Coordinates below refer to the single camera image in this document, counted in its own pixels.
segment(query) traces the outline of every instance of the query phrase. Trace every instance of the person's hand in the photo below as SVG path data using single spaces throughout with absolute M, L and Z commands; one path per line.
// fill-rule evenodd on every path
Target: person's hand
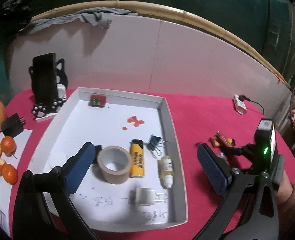
M 289 181 L 289 178 L 286 174 L 286 171 L 283 171 L 283 176 L 280 184 L 279 191 L 276 193 L 277 205 L 280 205 L 287 201 L 293 192 L 292 185 Z

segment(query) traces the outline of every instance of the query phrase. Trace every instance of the white plug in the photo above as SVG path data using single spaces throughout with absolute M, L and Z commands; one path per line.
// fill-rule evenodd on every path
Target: white plug
M 245 114 L 246 113 L 246 105 L 244 104 L 244 102 L 239 100 L 238 95 L 233 96 L 233 101 L 234 101 L 234 105 L 235 105 L 235 110 L 239 114 Z
M 152 188 L 137 187 L 135 189 L 135 204 L 140 206 L 152 206 L 155 202 L 165 202 L 156 199 L 156 196 L 165 195 L 165 193 L 155 193 Z

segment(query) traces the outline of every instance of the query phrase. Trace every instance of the roll of tape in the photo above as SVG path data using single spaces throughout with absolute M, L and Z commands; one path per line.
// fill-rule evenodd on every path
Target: roll of tape
M 99 152 L 97 163 L 107 182 L 121 184 L 129 177 L 132 157 L 122 147 L 109 146 Z

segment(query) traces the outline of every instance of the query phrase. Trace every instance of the pink sleeve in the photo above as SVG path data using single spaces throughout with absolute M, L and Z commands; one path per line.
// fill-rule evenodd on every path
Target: pink sleeve
M 278 206 L 279 239 L 289 230 L 295 220 L 295 185 L 291 183 L 293 192 L 290 198 Z

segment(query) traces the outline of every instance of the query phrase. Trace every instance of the yellow lighter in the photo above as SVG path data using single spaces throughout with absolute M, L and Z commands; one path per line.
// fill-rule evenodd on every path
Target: yellow lighter
M 143 141 L 134 139 L 131 143 L 130 154 L 133 159 L 133 165 L 131 168 L 131 178 L 143 178 L 144 177 L 144 155 L 143 155 Z

